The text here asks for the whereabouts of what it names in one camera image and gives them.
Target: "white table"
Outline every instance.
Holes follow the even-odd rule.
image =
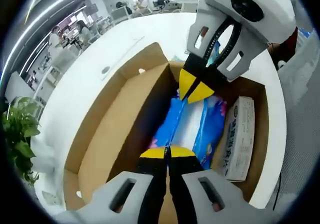
[[[116,70],[137,52],[158,42],[168,60],[175,55],[185,60],[187,32],[195,22],[193,13],[167,13],[124,21],[106,32],[74,62],[53,91],[40,119],[37,137],[50,145],[56,158],[53,175],[40,175],[35,191],[43,207],[56,214],[65,210],[63,199],[64,165],[81,122],[102,88]],[[106,66],[110,70],[102,74]],[[285,154],[287,122],[280,80],[267,51],[252,62],[243,77],[265,85],[269,133],[264,166],[250,204],[264,208],[276,186]],[[48,206],[42,190],[57,192],[61,206]]]
[[[182,13],[195,13],[200,0],[171,0],[172,3],[182,4]]]

